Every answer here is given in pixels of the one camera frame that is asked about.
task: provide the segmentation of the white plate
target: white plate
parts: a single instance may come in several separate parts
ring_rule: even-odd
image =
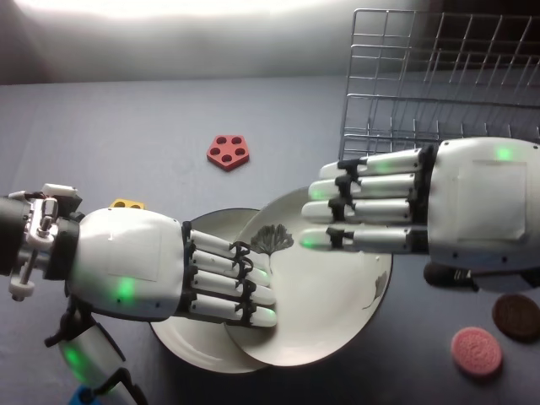
[[[271,331],[226,327],[247,354],[270,365],[304,365],[339,350],[375,314],[392,271],[391,255],[321,252],[300,246],[300,232],[315,226],[300,216],[307,201],[307,189],[279,198],[238,236],[254,246],[251,238],[262,227],[282,224],[294,239],[292,247],[270,258],[277,327]]]
[[[194,219],[192,225],[195,230],[233,241],[256,213],[255,209],[225,209]],[[266,366],[242,352],[223,325],[171,317],[152,323],[152,328],[172,353],[202,369],[239,374]]]

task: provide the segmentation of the back of robotic hand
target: back of robotic hand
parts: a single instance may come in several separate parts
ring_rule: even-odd
[[[321,169],[302,215],[305,247],[429,254],[473,275],[540,267],[540,149],[468,138]],[[340,224],[357,224],[354,231]]]
[[[58,345],[87,387],[82,403],[146,404],[122,351],[93,313],[134,321],[184,316],[243,327],[274,327],[269,259],[158,213],[105,208],[77,213],[77,190],[47,184],[41,192],[0,198],[0,274],[16,301],[33,294],[32,272],[65,281],[69,304]]]

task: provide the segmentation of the brown round disc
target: brown round disc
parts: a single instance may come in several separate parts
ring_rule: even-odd
[[[540,308],[524,295],[499,297],[492,315],[495,325],[509,338],[531,342],[540,337]]]

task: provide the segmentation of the wire grid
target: wire grid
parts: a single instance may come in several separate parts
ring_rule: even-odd
[[[540,17],[358,9],[339,159],[446,139],[540,140]]]

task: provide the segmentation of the pink cookie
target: pink cookie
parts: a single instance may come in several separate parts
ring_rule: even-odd
[[[473,377],[487,377],[497,371],[503,361],[499,343],[479,327],[466,327],[452,339],[454,361]]]

